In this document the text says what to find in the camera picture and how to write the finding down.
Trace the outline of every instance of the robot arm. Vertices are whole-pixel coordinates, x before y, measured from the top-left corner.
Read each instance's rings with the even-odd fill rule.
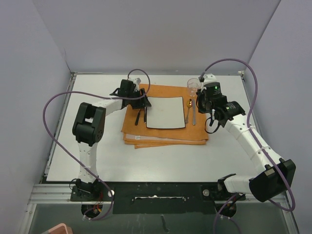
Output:
[[[97,146],[104,133],[105,117],[114,111],[121,110],[128,104],[133,109],[150,107],[147,97],[139,98],[145,94],[144,89],[139,89],[140,79],[123,79],[120,88],[111,95],[126,99],[105,99],[94,104],[83,102],[79,109],[73,126],[73,134],[79,146],[79,159],[92,173],[97,173]],[[97,196],[100,188],[98,180],[80,166],[79,176],[75,182],[78,190]]]
[[[202,79],[202,87],[197,92],[197,106],[200,113],[210,113],[211,125],[214,120],[230,132],[243,147],[252,161],[257,173],[256,178],[247,175],[231,174],[218,180],[220,190],[228,193],[253,194],[259,201],[266,201],[283,191],[286,186],[271,162],[263,153],[265,149],[274,163],[282,171],[284,177],[291,185],[295,172],[295,164],[289,159],[285,161],[279,154],[272,150],[256,129],[251,126],[260,148],[247,127],[247,117],[242,107],[235,101],[228,102],[222,94],[220,83],[212,74]]]

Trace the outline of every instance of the golden spoon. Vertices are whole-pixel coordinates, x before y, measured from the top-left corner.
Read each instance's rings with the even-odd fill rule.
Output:
[[[190,99],[188,101],[188,103],[186,104],[186,106],[189,108],[188,111],[187,111],[187,116],[186,116],[186,119],[185,119],[185,124],[187,124],[189,122],[189,112],[190,112],[190,108],[193,106],[193,102],[192,102],[192,99]]]

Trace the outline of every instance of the silver knife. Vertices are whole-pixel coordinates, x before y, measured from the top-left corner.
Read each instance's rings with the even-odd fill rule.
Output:
[[[193,103],[193,125],[196,125],[196,102],[194,101],[194,99],[192,99],[192,103]]]

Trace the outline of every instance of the white table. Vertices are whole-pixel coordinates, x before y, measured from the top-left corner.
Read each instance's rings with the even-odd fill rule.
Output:
[[[140,77],[142,83],[147,79]],[[186,86],[190,78],[198,76],[150,76],[151,84]],[[125,75],[77,75],[74,91],[108,96]],[[237,101],[246,111],[249,104],[240,76],[217,76],[222,93],[228,101]],[[59,133],[59,141],[76,157],[78,145],[72,134],[73,123],[82,102],[99,99],[72,94]],[[216,182],[231,173],[256,176],[253,164],[238,142],[220,128],[209,136],[206,145],[172,145],[135,150],[126,145],[120,132],[126,108],[106,117],[104,136],[97,148],[97,171],[104,181],[120,182]],[[54,150],[47,181],[70,181],[77,178],[79,165],[59,146]]]

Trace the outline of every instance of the wall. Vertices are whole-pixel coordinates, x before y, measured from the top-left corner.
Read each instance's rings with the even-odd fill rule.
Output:
[[[280,0],[33,2],[72,71],[193,75],[226,57],[249,61]],[[243,69],[229,62],[212,71]]]
[[[259,79],[255,112],[261,132],[297,166],[292,189],[301,234],[312,232],[311,12],[311,0],[282,0],[250,61]],[[250,93],[252,79],[247,73]]]
[[[0,233],[15,234],[52,143],[43,106],[70,74],[31,0],[0,1],[0,32]],[[50,107],[51,129],[61,103]]]

